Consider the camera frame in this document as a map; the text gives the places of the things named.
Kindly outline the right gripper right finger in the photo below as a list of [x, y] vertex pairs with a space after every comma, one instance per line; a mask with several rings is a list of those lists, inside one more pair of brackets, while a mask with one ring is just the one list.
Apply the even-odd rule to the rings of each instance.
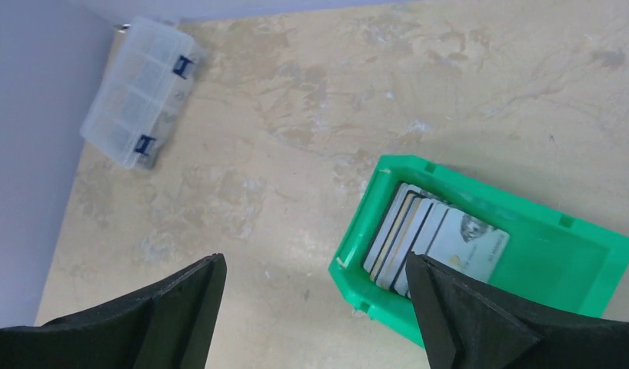
[[423, 254], [406, 275], [432, 368], [629, 368], [629, 322], [535, 303]]

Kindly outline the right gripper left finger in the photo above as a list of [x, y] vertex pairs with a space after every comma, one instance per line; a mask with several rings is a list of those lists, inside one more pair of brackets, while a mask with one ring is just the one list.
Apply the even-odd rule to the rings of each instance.
[[213, 254], [41, 326], [0, 328], [0, 368], [203, 368], [226, 275]]

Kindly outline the green plastic bin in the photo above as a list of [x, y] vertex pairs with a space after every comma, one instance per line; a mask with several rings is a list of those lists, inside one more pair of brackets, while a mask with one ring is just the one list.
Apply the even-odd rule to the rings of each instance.
[[513, 294], [592, 317], [603, 314], [629, 265], [629, 237], [536, 204], [413, 155], [385, 155], [331, 263], [344, 299], [422, 344], [411, 297], [378, 287], [362, 267], [399, 183], [429, 191], [510, 235], [489, 280]]

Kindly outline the stack of credit cards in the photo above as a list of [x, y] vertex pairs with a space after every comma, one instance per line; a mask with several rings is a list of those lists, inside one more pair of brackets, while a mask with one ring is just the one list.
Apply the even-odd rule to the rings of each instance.
[[406, 258], [427, 255], [469, 277], [487, 282], [510, 235], [429, 191], [398, 184], [362, 267], [378, 287], [409, 298]]

